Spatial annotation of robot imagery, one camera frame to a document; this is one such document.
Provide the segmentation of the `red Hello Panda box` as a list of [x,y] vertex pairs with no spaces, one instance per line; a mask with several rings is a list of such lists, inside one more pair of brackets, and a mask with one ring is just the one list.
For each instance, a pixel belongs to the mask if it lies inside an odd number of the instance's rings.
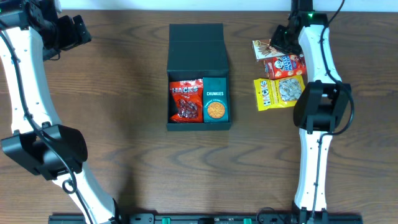
[[266,78],[271,80],[307,74],[305,58],[302,54],[267,58],[264,61],[264,70]]

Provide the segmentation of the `yellow Hacks candy bag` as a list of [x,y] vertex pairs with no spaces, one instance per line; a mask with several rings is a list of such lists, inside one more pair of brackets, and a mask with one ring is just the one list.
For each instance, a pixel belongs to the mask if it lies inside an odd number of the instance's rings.
[[254,80],[257,109],[265,111],[268,109],[293,107],[304,88],[305,85],[301,75],[278,80],[258,78]]

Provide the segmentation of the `dark green box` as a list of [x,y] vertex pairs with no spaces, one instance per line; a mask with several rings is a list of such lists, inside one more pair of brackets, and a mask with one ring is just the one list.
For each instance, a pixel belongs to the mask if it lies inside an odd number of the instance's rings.
[[[228,121],[224,123],[176,123],[170,118],[177,107],[170,93],[170,82],[225,78],[228,98]],[[169,131],[229,130],[232,125],[229,97],[229,65],[222,24],[171,24],[169,26],[168,123]]]

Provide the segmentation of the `teal coconut cookie box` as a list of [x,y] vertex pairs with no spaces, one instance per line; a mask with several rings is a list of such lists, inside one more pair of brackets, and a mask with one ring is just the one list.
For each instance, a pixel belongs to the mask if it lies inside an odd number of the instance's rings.
[[228,121],[228,98],[225,78],[203,78],[203,119],[205,123]]

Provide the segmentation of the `red Hacks candy bag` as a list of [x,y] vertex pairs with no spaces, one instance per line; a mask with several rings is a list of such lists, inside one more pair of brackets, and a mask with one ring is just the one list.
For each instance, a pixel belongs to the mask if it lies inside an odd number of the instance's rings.
[[203,122],[203,80],[170,82],[170,93],[177,112],[170,118],[176,123]]

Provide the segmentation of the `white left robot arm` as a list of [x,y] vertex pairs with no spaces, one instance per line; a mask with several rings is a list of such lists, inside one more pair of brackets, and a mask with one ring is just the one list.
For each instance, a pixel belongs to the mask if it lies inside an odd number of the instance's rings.
[[44,63],[91,41],[81,16],[63,16],[58,1],[1,2],[1,61],[12,106],[12,134],[2,151],[33,175],[61,187],[83,213],[60,223],[122,223],[115,199],[87,163],[82,133],[64,126],[53,105]]

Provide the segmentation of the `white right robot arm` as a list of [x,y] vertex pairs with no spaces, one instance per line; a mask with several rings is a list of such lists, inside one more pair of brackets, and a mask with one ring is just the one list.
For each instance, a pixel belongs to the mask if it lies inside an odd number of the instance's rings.
[[279,25],[271,46],[283,53],[303,54],[307,85],[294,106],[301,156],[298,188],[290,223],[329,223],[325,183],[333,136],[345,132],[354,118],[351,87],[336,71],[330,48],[330,23],[313,9],[312,0],[292,0],[289,24]]

